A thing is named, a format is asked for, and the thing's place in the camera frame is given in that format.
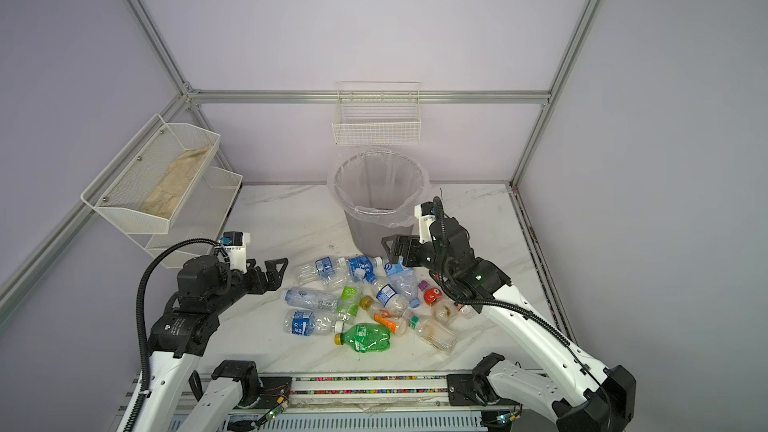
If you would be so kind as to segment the crushed bottle blue label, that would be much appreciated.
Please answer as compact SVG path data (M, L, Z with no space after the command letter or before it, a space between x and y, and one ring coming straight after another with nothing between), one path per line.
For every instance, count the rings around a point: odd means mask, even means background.
M371 282L376 277L378 269L383 267L381 257L358 255L346 260L349 276L353 282Z

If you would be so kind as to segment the bottle green label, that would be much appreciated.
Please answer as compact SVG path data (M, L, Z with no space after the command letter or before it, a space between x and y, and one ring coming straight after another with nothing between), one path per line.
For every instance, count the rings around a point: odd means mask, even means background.
M351 323L356 319L362 292L357 286L345 286L342 290L337 306L337 318L344 323Z

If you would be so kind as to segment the clear bottle green cap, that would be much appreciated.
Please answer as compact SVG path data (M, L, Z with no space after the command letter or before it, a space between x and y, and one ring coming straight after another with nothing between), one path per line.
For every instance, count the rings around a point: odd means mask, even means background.
M436 350L446 354L450 354L453 351L457 336L435 319L413 316L410 319L409 326L418 338Z

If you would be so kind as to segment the green plastic bottle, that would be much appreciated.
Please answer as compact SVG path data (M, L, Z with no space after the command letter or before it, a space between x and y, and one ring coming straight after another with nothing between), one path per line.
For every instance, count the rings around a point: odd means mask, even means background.
M391 333L381 324L357 324L334 336L337 346L349 346L357 353L384 352L391 346Z

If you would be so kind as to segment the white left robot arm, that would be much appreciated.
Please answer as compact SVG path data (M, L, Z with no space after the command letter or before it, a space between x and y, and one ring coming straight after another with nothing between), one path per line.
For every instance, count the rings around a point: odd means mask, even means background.
M121 419L120 431L166 431L185 386L199 398L182 428L215 431L236 408L258 404L264 390L253 361L226 359L214 369L203 390L193 377L220 315L246 295L278 290L289 261L268 260L262 270L253 259L244 272L213 255L188 260L177 275L176 307L146 328L137 319L140 380Z

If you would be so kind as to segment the large clear bottle light-blue label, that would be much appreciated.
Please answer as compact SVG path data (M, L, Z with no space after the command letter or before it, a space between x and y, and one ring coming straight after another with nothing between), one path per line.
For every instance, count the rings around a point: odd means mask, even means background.
M414 270L405 267L401 262L387 262L384 264L384 271L395 291L408 302L411 308L418 308L421 305L420 289Z

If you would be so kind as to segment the small bottle blue cap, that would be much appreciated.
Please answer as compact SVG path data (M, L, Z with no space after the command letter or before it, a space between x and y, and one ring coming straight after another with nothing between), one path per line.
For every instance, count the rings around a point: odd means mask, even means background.
M364 276L364 281L369 286L372 296L392 315L402 316L408 311L408 302L385 277L367 273Z

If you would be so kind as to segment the red label bottle purple cap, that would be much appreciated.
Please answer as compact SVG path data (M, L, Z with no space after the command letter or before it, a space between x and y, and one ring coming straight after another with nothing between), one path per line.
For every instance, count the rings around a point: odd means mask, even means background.
M420 281L418 283L418 288L423 294L424 302L428 306L434 306L443 299L442 291L437 286L430 284L426 280Z

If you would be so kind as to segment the clear bottle blue label white cap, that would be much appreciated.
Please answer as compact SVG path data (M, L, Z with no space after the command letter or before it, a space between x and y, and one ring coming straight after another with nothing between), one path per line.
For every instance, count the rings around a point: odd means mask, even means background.
M326 289L334 290L344 286L347 273L345 258L324 256L300 266L296 281L300 286L318 282Z

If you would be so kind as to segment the clear brownish crushed bottle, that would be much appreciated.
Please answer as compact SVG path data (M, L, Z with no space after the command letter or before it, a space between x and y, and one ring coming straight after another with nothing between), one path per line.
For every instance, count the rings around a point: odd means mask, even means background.
M432 305L432 315L440 324L449 326L455 321L459 311L450 300L442 300Z

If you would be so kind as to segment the orange label bottle yellow cap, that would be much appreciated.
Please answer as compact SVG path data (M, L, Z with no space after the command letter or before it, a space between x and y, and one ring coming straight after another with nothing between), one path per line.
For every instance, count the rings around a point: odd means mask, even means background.
M396 336L403 335L410 328L412 314L408 311L390 312L380 308L380 304L370 296L363 296L359 306L376 323L386 327Z

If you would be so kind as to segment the lower white mesh shelf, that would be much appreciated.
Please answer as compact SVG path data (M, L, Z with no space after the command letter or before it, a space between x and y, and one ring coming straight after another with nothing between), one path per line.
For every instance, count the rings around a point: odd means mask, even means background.
M151 257L191 238L218 239L242 188L242 176L210 166L178 212L167 234L131 235Z

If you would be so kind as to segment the beige cloth in shelf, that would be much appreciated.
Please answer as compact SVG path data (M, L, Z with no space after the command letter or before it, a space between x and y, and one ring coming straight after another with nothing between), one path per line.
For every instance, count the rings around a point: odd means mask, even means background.
M170 219L210 150L210 146L187 150L174 159L160 182L142 203L140 211Z

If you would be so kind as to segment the upper white mesh shelf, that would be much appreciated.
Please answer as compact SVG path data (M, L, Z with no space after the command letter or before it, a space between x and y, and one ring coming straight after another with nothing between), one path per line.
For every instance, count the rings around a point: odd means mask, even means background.
M81 200L126 235L167 234L178 212L219 150L220 135L190 123L153 116L109 165L81 193ZM187 150L210 146L170 219L140 211L170 163Z

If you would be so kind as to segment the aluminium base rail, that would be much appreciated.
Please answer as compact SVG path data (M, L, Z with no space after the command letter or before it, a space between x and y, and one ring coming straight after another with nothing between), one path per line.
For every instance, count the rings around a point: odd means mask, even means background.
M457 372L165 373L137 388L115 431L510 431L520 402Z

